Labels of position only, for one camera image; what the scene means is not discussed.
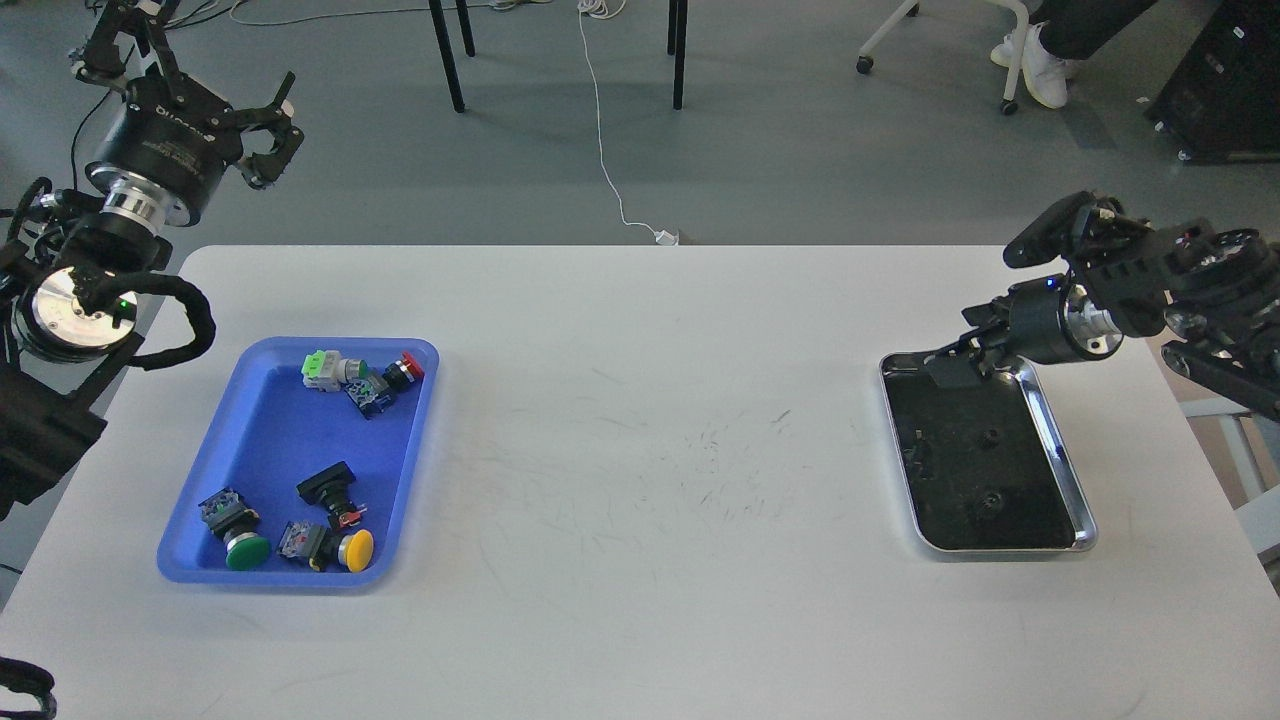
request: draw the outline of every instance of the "black chair leg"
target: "black chair leg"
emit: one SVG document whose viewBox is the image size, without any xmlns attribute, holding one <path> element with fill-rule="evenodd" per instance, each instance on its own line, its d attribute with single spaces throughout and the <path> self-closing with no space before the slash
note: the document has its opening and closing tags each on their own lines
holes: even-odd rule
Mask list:
<svg viewBox="0 0 1280 720">
<path fill-rule="evenodd" d="M 676 88 L 671 106 L 685 106 L 685 28 L 689 24 L 689 0 L 673 0 L 676 5 Z"/>
<path fill-rule="evenodd" d="M 462 113 L 467 106 L 462 102 L 462 86 L 458 83 L 458 68 L 453 64 L 453 46 L 449 45 L 449 28 L 444 26 L 444 8 L 440 0 L 428 0 L 431 9 L 431 24 L 435 26 L 435 41 L 440 45 L 440 61 L 444 63 L 444 78 L 449 82 L 449 97 L 453 110 Z"/>
<path fill-rule="evenodd" d="M 667 8 L 667 54 L 676 54 L 676 0 Z"/>
<path fill-rule="evenodd" d="M 462 26 L 462 47 L 467 58 L 476 56 L 476 42 L 471 38 L 471 15 L 467 14 L 466 0 L 458 0 L 458 24 Z"/>
</svg>

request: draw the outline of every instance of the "metal tray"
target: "metal tray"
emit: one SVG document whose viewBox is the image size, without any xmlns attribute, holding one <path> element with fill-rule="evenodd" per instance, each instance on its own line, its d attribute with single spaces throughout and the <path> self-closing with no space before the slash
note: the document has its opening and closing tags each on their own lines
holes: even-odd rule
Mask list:
<svg viewBox="0 0 1280 720">
<path fill-rule="evenodd" d="M 940 388 L 927 352 L 881 361 L 916 533 L 945 553 L 1079 552 L 1097 525 L 1032 366 Z"/>
</svg>

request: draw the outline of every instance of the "gray floor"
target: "gray floor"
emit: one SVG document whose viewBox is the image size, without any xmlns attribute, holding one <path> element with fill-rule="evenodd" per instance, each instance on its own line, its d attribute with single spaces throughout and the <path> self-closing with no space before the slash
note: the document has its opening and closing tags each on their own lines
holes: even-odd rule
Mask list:
<svg viewBox="0 0 1280 720">
<path fill-rule="evenodd" d="M 1157 224 L 1203 215 L 1280 238 L 1280 165 L 1184 165 L 1142 117 L 1215 3 L 1157 4 L 1093 58 L 1068 108 L 1043 110 L 1021 91 L 1007 118 L 987 51 L 1011 17 L 993 5 L 925 0 L 877 51 L 874 73 L 854 73 L 858 46 L 895 4 L 691 0 L 680 113 L 667 3 L 630 0 L 616 19 L 589 20 L 605 156 L 631 219 L 699 243 L 1002 243 L 1051 201 L 1096 188 Z M 352 5 L 255 0 L 238 14 Z M 652 243 L 620 224 L 596 164 L 571 0 L 475 9 L 472 22 L 479 56 L 458 58 L 463 115 L 425 13 L 283 28 L 224 17 L 173 33 L 179 64 L 237 106 L 297 72 L 307 133 L 276 187 L 253 192 L 230 173 L 198 227 L 169 232 L 179 260 L 215 243 Z M 65 50 L 91 27 L 79 3 L 0 5 L 0 205 L 38 174 L 69 184 L 72 133 L 101 94 L 72 79 Z M 110 115 L 86 126 L 82 163 Z M 55 495 L 0 525 L 0 562 L 26 562 Z M 12 584 L 0 571 L 0 601 Z"/>
</svg>

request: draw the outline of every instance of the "chair leg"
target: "chair leg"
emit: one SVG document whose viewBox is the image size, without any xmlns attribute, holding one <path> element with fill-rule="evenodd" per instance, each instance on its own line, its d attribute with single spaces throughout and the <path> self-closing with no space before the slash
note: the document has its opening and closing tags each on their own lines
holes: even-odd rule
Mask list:
<svg viewBox="0 0 1280 720">
<path fill-rule="evenodd" d="M 676 54 L 676 0 L 667 6 L 667 54 Z"/>
<path fill-rule="evenodd" d="M 689 0 L 676 1 L 676 87 L 672 91 L 671 106 L 680 110 L 685 106 L 685 29 L 689 27 Z"/>
<path fill-rule="evenodd" d="M 987 0 L 996 5 L 1002 5 L 1014 12 L 1018 24 L 1014 26 L 1014 56 L 1010 58 L 1009 74 L 1005 76 L 1005 94 L 1001 111 L 1011 115 L 1018 109 L 1014 97 L 1018 95 L 1018 76 L 1023 73 L 1023 49 L 1027 47 L 1027 32 L 1030 29 L 1030 15 L 1027 5 L 1019 0 Z"/>
<path fill-rule="evenodd" d="M 440 61 L 444 63 L 444 79 L 449 83 L 453 111 L 462 113 L 467 106 L 462 102 L 458 68 L 453 64 L 453 46 L 449 44 L 449 28 L 444 24 L 444 6 L 440 5 L 440 0 L 428 0 L 428 6 L 431 10 L 431 24 L 435 26 L 435 42 L 440 46 Z"/>
<path fill-rule="evenodd" d="M 466 0 L 458 0 L 458 26 L 462 27 L 462 49 L 466 50 L 467 58 L 476 56 L 476 42 L 471 37 L 471 14 L 467 13 Z"/>
<path fill-rule="evenodd" d="M 881 40 L 884 40 L 888 31 L 893 29 L 893 26 L 902 22 L 902 18 L 911 12 L 911 8 L 916 6 L 916 3 L 919 3 L 919 0 L 904 0 L 904 3 L 893 10 L 893 14 L 884 20 L 884 24 L 882 24 L 879 29 L 877 29 L 876 33 L 858 49 L 858 55 L 860 58 L 870 58 L 872 50 L 876 50 L 876 46 L 879 45 Z"/>
</svg>

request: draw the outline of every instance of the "robotic arm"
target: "robotic arm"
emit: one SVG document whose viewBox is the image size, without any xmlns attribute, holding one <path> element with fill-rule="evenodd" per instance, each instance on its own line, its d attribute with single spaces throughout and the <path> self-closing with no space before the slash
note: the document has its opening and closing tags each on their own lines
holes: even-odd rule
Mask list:
<svg viewBox="0 0 1280 720">
<path fill-rule="evenodd" d="M 1018 283 L 963 314 L 973 329 L 925 360 L 940 387 L 984 382 L 1010 355 L 1052 365 L 1103 360 L 1169 327 L 1178 374 L 1280 420 L 1280 252 L 1254 229 L 1204 219 L 1155 229 L 1112 197 L 1059 200 L 1005 247 L 1005 264 L 1061 258 L 1068 272 Z"/>
<path fill-rule="evenodd" d="M 178 68 L 164 32 L 177 6 L 110 0 L 70 54 L 77 79 L 109 87 L 123 101 L 86 167 L 102 196 L 55 191 L 38 178 L 10 213 L 0 245 L 0 519 L 14 502 L 29 503 L 54 487 L 97 441 L 106 423 L 88 409 L 124 366 L 168 368 L 209 350 L 209 302 L 187 281 L 161 274 L 172 246 L 160 232 L 198 223 L 229 167 L 253 188 L 270 186 L 302 143 L 285 100 L 293 73 L 266 106 L 236 110 Z M 124 77 L 120 36 L 136 44 L 143 74 Z M 256 131 L 274 145 L 246 155 L 241 136 Z M 35 238 L 29 246 L 23 231 Z M 137 355 L 138 295 L 182 302 L 192 341 Z M 101 361 L 63 395 L 22 372 L 22 352 L 51 363 Z"/>
</svg>

